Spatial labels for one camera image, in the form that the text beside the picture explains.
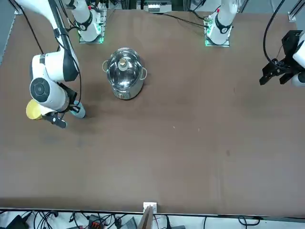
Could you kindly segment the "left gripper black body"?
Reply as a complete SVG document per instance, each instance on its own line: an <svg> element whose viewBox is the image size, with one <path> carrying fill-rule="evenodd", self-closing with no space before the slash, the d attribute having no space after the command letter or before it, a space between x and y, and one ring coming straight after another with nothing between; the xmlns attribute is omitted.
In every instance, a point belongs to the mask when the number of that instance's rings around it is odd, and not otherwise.
<svg viewBox="0 0 305 229"><path fill-rule="evenodd" d="M300 65L293 59L293 54L297 49L301 35L302 30L289 30L282 38L282 45L285 54L285 57L282 59L284 67L300 68Z"/></svg>

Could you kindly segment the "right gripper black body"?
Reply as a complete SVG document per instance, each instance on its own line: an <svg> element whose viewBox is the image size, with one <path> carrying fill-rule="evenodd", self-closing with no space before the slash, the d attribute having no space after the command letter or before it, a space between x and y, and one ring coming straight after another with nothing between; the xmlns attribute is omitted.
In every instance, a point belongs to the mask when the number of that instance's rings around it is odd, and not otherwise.
<svg viewBox="0 0 305 229"><path fill-rule="evenodd" d="M63 83L59 83L59 86L66 92L69 98L69 106L73 106L77 93Z"/></svg>

